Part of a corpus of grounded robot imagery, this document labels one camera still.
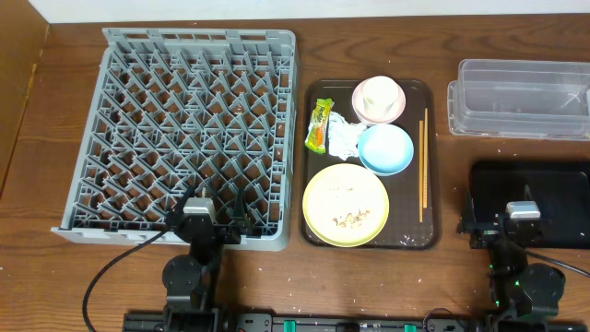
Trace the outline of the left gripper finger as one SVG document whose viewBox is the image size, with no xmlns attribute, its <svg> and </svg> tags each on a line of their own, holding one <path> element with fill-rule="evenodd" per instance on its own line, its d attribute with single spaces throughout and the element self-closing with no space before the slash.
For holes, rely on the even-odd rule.
<svg viewBox="0 0 590 332">
<path fill-rule="evenodd" d="M 183 196 L 178 200 L 175 204 L 174 208 L 172 209 L 172 215 L 174 217 L 180 216 L 183 214 L 183 208 L 187 202 L 187 200 L 192 197 L 195 193 L 195 187 L 189 186 L 188 189 L 184 192 Z"/>
<path fill-rule="evenodd" d="M 253 223 L 248 215 L 248 205 L 245 199 L 245 189 L 241 187 L 234 199 L 232 220 L 238 227 L 240 234 L 252 235 Z"/>
</svg>

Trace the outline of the yellow green snack wrapper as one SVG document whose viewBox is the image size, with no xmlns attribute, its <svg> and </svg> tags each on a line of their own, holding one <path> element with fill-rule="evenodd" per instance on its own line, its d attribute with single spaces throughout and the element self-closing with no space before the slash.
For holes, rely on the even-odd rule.
<svg viewBox="0 0 590 332">
<path fill-rule="evenodd" d="M 311 113 L 305 146 L 318 154 L 326 153 L 326 132 L 333 105 L 332 99 L 317 99 Z"/>
</svg>

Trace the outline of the light blue bowl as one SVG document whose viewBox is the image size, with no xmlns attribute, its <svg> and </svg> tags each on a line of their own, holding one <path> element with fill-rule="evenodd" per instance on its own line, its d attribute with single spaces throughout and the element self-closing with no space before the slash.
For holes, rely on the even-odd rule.
<svg viewBox="0 0 590 332">
<path fill-rule="evenodd" d="M 360 135 L 357 148 L 363 166 L 379 176 L 402 172 L 414 157 L 410 135 L 394 124 L 369 127 Z"/>
</svg>

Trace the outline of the white tissue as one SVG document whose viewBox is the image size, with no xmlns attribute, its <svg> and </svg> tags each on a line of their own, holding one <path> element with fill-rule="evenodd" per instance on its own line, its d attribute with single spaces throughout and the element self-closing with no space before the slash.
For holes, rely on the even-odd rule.
<svg viewBox="0 0 590 332">
<path fill-rule="evenodd" d="M 358 142 L 365 124 L 351 124 L 336 112 L 331 112 L 328 122 L 328 154 L 342 160 L 359 156 Z"/>
</svg>

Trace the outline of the cream plastic cup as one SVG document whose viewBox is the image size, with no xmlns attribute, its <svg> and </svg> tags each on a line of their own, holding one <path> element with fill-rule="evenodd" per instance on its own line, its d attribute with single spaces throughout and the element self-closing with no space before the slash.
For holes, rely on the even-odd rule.
<svg viewBox="0 0 590 332">
<path fill-rule="evenodd" d="M 384 118 L 398 98 L 398 85 L 390 77 L 371 77 L 366 80 L 361 97 L 365 112 L 369 117 Z"/>
</svg>

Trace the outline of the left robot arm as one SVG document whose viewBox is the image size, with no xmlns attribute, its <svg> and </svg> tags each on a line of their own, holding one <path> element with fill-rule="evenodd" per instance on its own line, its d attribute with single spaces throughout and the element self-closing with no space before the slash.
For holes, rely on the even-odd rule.
<svg viewBox="0 0 590 332">
<path fill-rule="evenodd" d="M 181 240 L 190 244 L 189 253 L 177 255 L 164 267 L 162 282 L 167 290 L 164 308 L 165 331 L 234 331 L 235 318 L 214 304 L 224 246 L 238 244 L 253 231 L 247 215 L 245 190 L 240 188 L 230 210 L 236 224 L 227 229 L 214 225 L 213 201 L 195 195 L 189 188 L 171 208 L 165 223 Z"/>
</svg>

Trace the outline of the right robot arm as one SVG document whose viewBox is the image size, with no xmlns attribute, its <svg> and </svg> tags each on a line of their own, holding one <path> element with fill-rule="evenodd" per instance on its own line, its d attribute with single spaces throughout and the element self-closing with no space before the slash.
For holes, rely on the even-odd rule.
<svg viewBox="0 0 590 332">
<path fill-rule="evenodd" d="M 559 313 L 564 274 L 529 262 L 526 251 L 545 237 L 547 223 L 527 184 L 517 194 L 497 184 L 474 185 L 467 192 L 457 231 L 490 258 L 490 297 L 497 311 L 486 315 L 486 330 L 548 331 L 548 320 Z"/>
</svg>

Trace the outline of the grey plastic dishwasher rack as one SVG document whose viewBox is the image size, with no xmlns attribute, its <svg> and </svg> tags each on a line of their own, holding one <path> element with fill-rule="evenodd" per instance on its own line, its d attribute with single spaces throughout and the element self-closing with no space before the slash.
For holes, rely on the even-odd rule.
<svg viewBox="0 0 590 332">
<path fill-rule="evenodd" d="M 61 224 L 73 243 L 177 244 L 165 217 L 189 186 L 228 229 L 245 189 L 253 234 L 289 243 L 299 55 L 290 30 L 107 28 Z"/>
</svg>

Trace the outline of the black plastic bin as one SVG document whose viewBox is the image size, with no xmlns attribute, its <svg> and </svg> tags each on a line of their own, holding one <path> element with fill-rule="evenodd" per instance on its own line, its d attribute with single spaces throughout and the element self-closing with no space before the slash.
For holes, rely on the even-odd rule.
<svg viewBox="0 0 590 332">
<path fill-rule="evenodd" d="M 471 168 L 477 221 L 492 221 L 509 202 L 525 201 L 525 185 L 541 213 L 542 238 L 527 247 L 589 248 L 589 162 L 487 160 Z"/>
</svg>

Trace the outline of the right wooden chopstick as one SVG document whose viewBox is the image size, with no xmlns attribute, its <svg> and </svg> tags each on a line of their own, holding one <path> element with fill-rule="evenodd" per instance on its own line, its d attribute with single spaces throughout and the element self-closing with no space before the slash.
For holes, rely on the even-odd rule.
<svg viewBox="0 0 590 332">
<path fill-rule="evenodd" d="M 422 198 L 422 207 L 426 209 L 428 207 L 428 108 L 424 110 L 424 139 L 423 139 L 423 198 Z"/>
</svg>

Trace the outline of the wooden chopstick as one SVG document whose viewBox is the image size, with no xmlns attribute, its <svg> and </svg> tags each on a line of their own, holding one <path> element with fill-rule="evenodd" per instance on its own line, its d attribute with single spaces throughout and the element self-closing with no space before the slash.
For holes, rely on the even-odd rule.
<svg viewBox="0 0 590 332">
<path fill-rule="evenodd" d="M 428 207 L 428 108 L 424 110 L 424 139 L 423 139 L 423 198 L 422 198 L 422 207 L 426 209 Z"/>
<path fill-rule="evenodd" d="M 419 121 L 419 222 L 423 221 L 423 121 Z"/>
</svg>

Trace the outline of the clear plastic bin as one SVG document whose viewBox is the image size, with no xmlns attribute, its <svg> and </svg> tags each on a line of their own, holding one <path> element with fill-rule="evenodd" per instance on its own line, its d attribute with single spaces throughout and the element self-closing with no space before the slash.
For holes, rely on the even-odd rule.
<svg viewBox="0 0 590 332">
<path fill-rule="evenodd" d="M 466 59 L 447 88 L 456 136 L 589 139 L 589 64 Z"/>
</svg>

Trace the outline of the yellow plate with crumbs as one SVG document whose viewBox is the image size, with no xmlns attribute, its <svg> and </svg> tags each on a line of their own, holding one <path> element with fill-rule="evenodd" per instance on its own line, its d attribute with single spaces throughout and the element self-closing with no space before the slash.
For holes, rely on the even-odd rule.
<svg viewBox="0 0 590 332">
<path fill-rule="evenodd" d="M 305 187 L 302 213 L 320 240 L 356 247 L 373 240 L 389 217 L 389 196 L 382 181 L 351 163 L 328 166 Z"/>
</svg>

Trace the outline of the left wooden chopstick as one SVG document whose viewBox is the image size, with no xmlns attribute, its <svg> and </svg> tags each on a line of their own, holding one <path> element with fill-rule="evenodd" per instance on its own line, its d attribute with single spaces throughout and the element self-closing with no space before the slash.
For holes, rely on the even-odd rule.
<svg viewBox="0 0 590 332">
<path fill-rule="evenodd" d="M 419 121 L 419 222 L 423 221 L 423 121 Z"/>
</svg>

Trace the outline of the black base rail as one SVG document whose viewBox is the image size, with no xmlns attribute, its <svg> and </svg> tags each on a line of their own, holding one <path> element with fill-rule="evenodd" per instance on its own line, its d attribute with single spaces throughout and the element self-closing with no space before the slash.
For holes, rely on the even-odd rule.
<svg viewBox="0 0 590 332">
<path fill-rule="evenodd" d="M 210 317 L 174 314 L 133 313 L 124 316 L 123 332 L 214 331 L 214 332 L 461 332 L 487 331 L 477 320 L 429 317 L 421 320 L 354 319 L 274 316 L 271 314 L 211 314 Z"/>
</svg>

